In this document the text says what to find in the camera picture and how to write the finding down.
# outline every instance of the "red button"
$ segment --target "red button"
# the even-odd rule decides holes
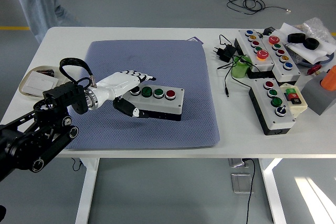
[[[166,92],[166,98],[167,98],[168,100],[174,100],[175,97],[176,97],[175,91],[173,91],[173,90],[168,90],[168,91]]]
[[[282,50],[282,49],[279,49],[277,52],[276,52],[276,54],[277,54],[277,56],[282,56],[282,55],[284,55],[285,54],[285,51],[284,50]]]
[[[269,36],[268,42],[272,45],[280,42],[280,39],[277,36]]]
[[[266,50],[259,50],[257,51],[257,58],[259,60],[265,60],[269,56],[268,51]]]
[[[298,99],[299,96],[296,93],[290,93],[288,94],[288,100],[291,101],[292,99]]]
[[[259,45],[260,45],[260,44],[259,44],[259,42],[257,42],[257,41],[252,41],[252,42],[251,42],[251,46],[252,46],[252,47],[259,47]]]
[[[273,86],[274,86],[274,84],[271,81],[266,81],[265,84],[264,84],[264,88],[267,89],[267,90],[273,88]]]

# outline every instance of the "selector switch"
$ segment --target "selector switch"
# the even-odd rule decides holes
[[[285,116],[286,115],[286,109],[285,109],[285,105],[284,106],[282,106],[282,107],[278,107],[278,108],[276,108],[275,109],[275,114],[277,115],[277,116],[280,116],[280,117],[283,117],[283,116]]]

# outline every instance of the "orange object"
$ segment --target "orange object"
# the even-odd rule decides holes
[[[336,90],[336,65],[329,70],[326,77],[321,81],[321,86],[329,91]]]

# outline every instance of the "black cable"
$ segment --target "black cable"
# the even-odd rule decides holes
[[[289,9],[286,9],[283,7],[266,6],[265,2],[262,0],[229,0],[226,6],[229,9],[234,10],[235,12],[242,13],[245,15],[253,15],[267,8],[279,8],[279,9],[286,10],[287,12],[290,12]]]
[[[76,163],[76,160],[75,160],[74,158],[71,158],[71,159],[73,160],[73,165],[72,165],[72,169],[73,169],[73,171],[74,171],[74,172],[79,171],[79,169],[80,169],[80,167],[82,166],[83,162],[80,160],[80,161],[79,161],[79,167],[78,167],[77,170],[75,170],[75,163]]]
[[[220,34],[220,35],[219,35],[219,44],[220,44],[220,45],[226,45],[226,43],[222,43],[222,39],[221,39],[221,37],[223,37],[224,39],[226,39],[226,40],[230,43],[230,45],[232,46],[231,41],[229,41],[223,34]]]
[[[256,174],[256,164],[254,163],[254,160],[252,158],[243,158],[242,160],[244,162],[247,161],[247,160],[251,160],[253,162],[253,175],[252,175],[252,180],[251,180],[250,196],[248,197],[248,202],[247,202],[247,213],[246,213],[246,224],[247,224],[248,223],[248,214],[249,214],[251,195],[252,195],[253,180],[254,180],[254,175]]]
[[[228,91],[228,88],[227,88],[227,85],[226,85],[226,78],[227,78],[227,76],[228,76],[228,74],[229,74],[230,72],[231,72],[231,78],[232,78],[233,80],[235,80],[236,82],[239,82],[240,84],[242,84],[242,85],[244,85],[244,86],[246,86],[246,87],[248,87],[248,88],[251,88],[251,86],[249,86],[249,85],[247,85],[247,84],[245,84],[245,83],[242,83],[242,82],[238,81],[237,79],[235,79],[235,78],[232,76],[232,69],[233,69],[235,66],[237,66],[237,62],[238,62],[239,60],[243,60],[244,63],[246,63],[249,67],[255,67],[259,72],[261,72],[260,69],[259,69],[258,67],[256,67],[256,66],[253,65],[252,63],[250,63],[250,62],[244,60],[244,59],[243,59],[243,56],[234,55],[234,57],[237,57],[237,58],[238,58],[236,61],[235,61],[234,58],[233,58],[231,63],[228,63],[228,64],[226,64],[226,65],[223,65],[223,66],[220,66],[220,67],[217,68],[217,70],[218,70],[218,69],[228,69],[228,68],[230,68],[229,71],[226,73],[225,78],[224,78],[225,94],[226,94],[227,97],[229,97],[229,91]]]

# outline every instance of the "green battery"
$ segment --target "green battery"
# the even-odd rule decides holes
[[[244,78],[248,68],[251,66],[251,59],[247,56],[233,58],[232,76],[235,78]]]

